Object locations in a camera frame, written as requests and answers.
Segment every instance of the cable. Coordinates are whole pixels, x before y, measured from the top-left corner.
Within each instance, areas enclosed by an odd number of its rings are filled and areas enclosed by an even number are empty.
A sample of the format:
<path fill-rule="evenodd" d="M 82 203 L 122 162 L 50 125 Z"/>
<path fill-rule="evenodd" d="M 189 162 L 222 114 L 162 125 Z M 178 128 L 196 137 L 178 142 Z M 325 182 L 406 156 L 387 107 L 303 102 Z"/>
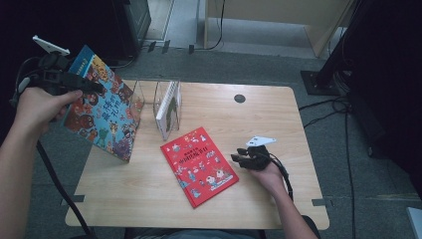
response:
<path fill-rule="evenodd" d="M 322 101 L 322 102 L 318 102 L 318 103 L 313 103 L 313 104 L 310 104 L 310 105 L 307 105 L 307 106 L 304 106 L 304 107 L 300 107 L 299 108 L 299 111 L 304 110 L 306 108 L 316 107 L 316 106 L 319 106 L 319 105 L 322 105 L 322 104 L 325 104 L 325 103 L 330 103 L 330 102 L 333 102 L 333 101 L 337 101 L 340 98 L 343 98 L 343 97 L 337 97 L 335 99 L 326 100 L 326 101 Z"/>
<path fill-rule="evenodd" d="M 292 188 L 292 185 L 291 185 L 290 180 L 289 180 L 289 174 L 286 171 L 286 168 L 283 166 L 282 162 L 275 155 L 273 155 L 270 152 L 268 153 L 270 156 L 266 156 L 265 154 L 255 152 L 255 151 L 254 151 L 254 153 L 269 159 L 273 164 L 276 165 L 276 167 L 279 169 L 280 173 L 282 174 L 283 179 L 285 180 L 286 186 L 288 187 L 289 196 L 292 199 L 292 201 L 294 201 L 294 199 L 293 199 L 293 188 Z"/>
<path fill-rule="evenodd" d="M 43 146 L 41 145 L 40 141 L 37 141 L 37 149 L 38 152 L 41 155 L 41 158 L 44 161 L 44 164 L 47 167 L 47 170 L 50 174 L 50 177 L 53 180 L 54 185 L 56 186 L 56 188 L 59 190 L 60 194 L 62 195 L 62 197 L 66 200 L 66 202 L 69 204 L 69 206 L 72 208 L 72 210 L 74 211 L 75 215 L 77 216 L 78 220 L 81 223 L 82 228 L 84 229 L 85 233 L 87 235 L 94 235 L 93 232 L 90 230 L 90 228 L 87 225 L 87 222 L 85 221 L 84 217 L 82 216 L 81 212 L 79 211 L 78 207 L 75 205 L 75 202 L 72 201 L 71 197 L 68 195 L 68 193 L 66 192 L 65 188 L 63 188 L 62 183 L 60 182 L 56 171 L 53 168 L 53 165 L 50 161 L 49 156 L 47 155 L 46 151 L 44 150 Z"/>
<path fill-rule="evenodd" d="M 221 17 L 220 17 L 220 26 L 221 26 L 221 28 L 220 28 L 220 39 L 218 39 L 218 42 L 217 42 L 217 44 L 214 45 L 214 47 L 207 48 L 205 50 L 213 50 L 214 48 L 216 48 L 220 44 L 221 39 L 223 38 L 223 18 L 224 18 L 224 5 L 225 4 L 226 4 L 226 0 L 223 0 L 223 7 L 221 8 Z"/>
<path fill-rule="evenodd" d="M 328 100 L 328 101 L 323 101 L 323 102 L 319 102 L 319 103 L 314 103 L 305 107 L 301 107 L 300 111 L 306 108 L 310 108 L 310 107 L 315 107 L 315 106 L 319 106 L 321 104 L 327 103 L 327 102 L 332 102 L 332 108 L 334 109 L 334 112 L 326 115 L 325 117 L 319 118 L 319 119 L 314 119 L 311 122 L 309 122 L 308 124 L 306 124 L 304 126 L 307 127 L 308 125 L 311 125 L 319 120 L 323 120 L 325 118 L 328 118 L 332 115 L 335 115 L 337 113 L 340 114 L 344 114 L 344 134 L 345 134 L 345 153 L 346 153 L 346 159 L 347 159 L 347 170 L 348 170 L 348 180 L 350 183 L 350 198 L 351 198 L 351 230 L 352 230 L 352 238 L 356 238 L 356 223 L 355 223 L 355 199 L 354 199 L 354 185 L 353 185 L 353 176 L 351 173 L 351 164 L 350 164 L 350 151 L 349 151 L 349 142 L 348 142 L 348 113 L 350 111 L 350 104 L 345 104 L 344 102 L 340 102 L 338 101 L 339 98 L 333 99 L 333 100 Z M 340 103 L 344 106 L 343 109 L 337 109 L 335 107 L 335 103 Z"/>
<path fill-rule="evenodd" d="M 111 69 L 120 69 L 120 68 L 125 68 L 127 66 L 129 66 L 130 64 L 132 64 L 132 62 L 134 61 L 134 56 L 130 57 L 130 60 L 128 63 L 123 64 L 123 65 L 119 65 L 119 66 L 108 66 Z"/>
<path fill-rule="evenodd" d="M 22 81 L 22 80 L 23 80 L 26 76 L 31 75 L 31 74 L 34 74 L 34 73 L 36 73 L 36 72 L 39 72 L 39 71 L 40 71 L 40 70 L 31 71 L 31 72 L 29 72 L 29 73 L 27 73 L 27 74 L 25 74 L 25 75 L 23 75 L 23 76 L 22 76 L 23 72 L 25 71 L 26 66 L 27 66 L 30 62 L 33 62 L 33 61 L 35 61 L 35 60 L 40 61 L 40 60 L 41 60 L 41 58 L 39 58 L 39 57 L 32 57 L 32 58 L 29 58 L 29 59 L 25 60 L 25 62 L 23 62 L 23 63 L 21 64 L 21 66 L 19 67 L 18 74 L 16 75 L 16 83 L 15 83 L 15 94 L 16 94 L 16 96 L 17 96 L 17 100 L 19 100 L 19 97 L 20 97 L 20 95 L 21 95 L 21 93 L 19 93 L 19 91 L 18 91 L 18 89 L 19 89 L 19 85 L 21 84 L 21 81 Z"/>
<path fill-rule="evenodd" d="M 344 115 L 344 128 L 345 128 L 345 153 L 347 157 L 347 169 L 348 169 L 348 180 L 350 182 L 350 197 L 351 197 L 351 238 L 356 238 L 356 226 L 355 226 L 355 216 L 354 216 L 354 186 L 353 186 L 353 177 L 351 175 L 351 166 L 350 166 L 350 152 L 348 149 L 348 110 Z"/>
<path fill-rule="evenodd" d="M 344 71 L 334 72 L 333 78 L 337 83 L 337 86 L 341 88 L 346 94 L 350 92 L 350 87 L 347 85 L 346 78 L 350 78 Z"/>

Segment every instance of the book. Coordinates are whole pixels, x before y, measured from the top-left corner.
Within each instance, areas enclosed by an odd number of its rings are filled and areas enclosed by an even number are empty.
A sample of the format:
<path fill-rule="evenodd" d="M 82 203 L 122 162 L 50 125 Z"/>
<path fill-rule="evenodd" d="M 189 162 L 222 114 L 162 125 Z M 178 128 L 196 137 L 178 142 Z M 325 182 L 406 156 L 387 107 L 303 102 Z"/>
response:
<path fill-rule="evenodd" d="M 161 93 L 162 82 L 157 83 L 154 100 L 154 115 L 158 130 L 162 138 L 167 140 L 171 131 L 179 127 L 180 109 L 181 109 L 181 93 L 180 82 L 167 82 L 167 90 L 163 95 Z"/>
<path fill-rule="evenodd" d="M 161 146 L 193 208 L 239 181 L 204 127 Z"/>
<path fill-rule="evenodd" d="M 102 84 L 104 91 L 83 95 L 72 103 L 63 125 L 99 148 L 129 161 L 143 98 L 135 94 L 88 46 L 81 49 L 69 72 Z"/>

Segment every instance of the black stand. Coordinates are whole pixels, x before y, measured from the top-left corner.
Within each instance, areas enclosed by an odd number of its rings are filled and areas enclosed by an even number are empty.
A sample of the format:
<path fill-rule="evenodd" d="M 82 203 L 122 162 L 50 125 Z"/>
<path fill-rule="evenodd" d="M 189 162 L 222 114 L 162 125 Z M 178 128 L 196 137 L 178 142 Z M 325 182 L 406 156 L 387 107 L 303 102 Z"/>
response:
<path fill-rule="evenodd" d="M 308 95 L 318 96 L 339 96 L 337 85 L 334 81 L 329 81 L 326 85 L 321 86 L 318 83 L 318 72 L 301 71 L 302 80 Z"/>

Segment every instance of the wooden table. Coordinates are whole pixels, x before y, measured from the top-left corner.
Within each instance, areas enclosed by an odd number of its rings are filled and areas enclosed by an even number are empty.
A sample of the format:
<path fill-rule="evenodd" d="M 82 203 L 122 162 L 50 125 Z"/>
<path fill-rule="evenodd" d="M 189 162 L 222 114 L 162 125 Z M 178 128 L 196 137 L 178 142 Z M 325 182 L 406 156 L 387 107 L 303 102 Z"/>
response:
<path fill-rule="evenodd" d="M 353 3 L 354 0 L 228 0 L 224 19 L 305 25 L 319 57 L 337 28 L 348 25 Z M 205 0 L 204 48 L 208 47 L 208 19 L 221 18 L 222 6 L 223 0 Z"/>
<path fill-rule="evenodd" d="M 148 102 L 141 113 L 130 163 L 93 146 L 76 190 L 90 226 L 171 228 L 282 228 L 272 197 L 244 168 L 231 160 L 236 148 L 254 135 L 274 137 L 267 144 L 290 174 L 295 203 L 318 229 L 329 225 L 317 175 L 292 89 L 182 83 L 182 119 L 169 140 L 200 126 L 208 131 L 239 175 L 239 182 L 193 209 L 160 146 L 164 144 L 152 112 L 154 82 L 140 82 Z M 246 101 L 236 103 L 243 95 Z M 69 210 L 66 222 L 79 226 Z"/>

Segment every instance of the white book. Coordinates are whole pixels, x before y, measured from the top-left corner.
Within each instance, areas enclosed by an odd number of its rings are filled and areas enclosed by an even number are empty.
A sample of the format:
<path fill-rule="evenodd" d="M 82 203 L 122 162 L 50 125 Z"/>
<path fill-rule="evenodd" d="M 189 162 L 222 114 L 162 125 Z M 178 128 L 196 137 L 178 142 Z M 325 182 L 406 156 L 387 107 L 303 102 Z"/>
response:
<path fill-rule="evenodd" d="M 181 103 L 179 85 L 179 82 L 170 82 L 155 116 L 158 129 L 164 140 L 168 139 L 175 125 L 178 126 L 178 109 Z"/>

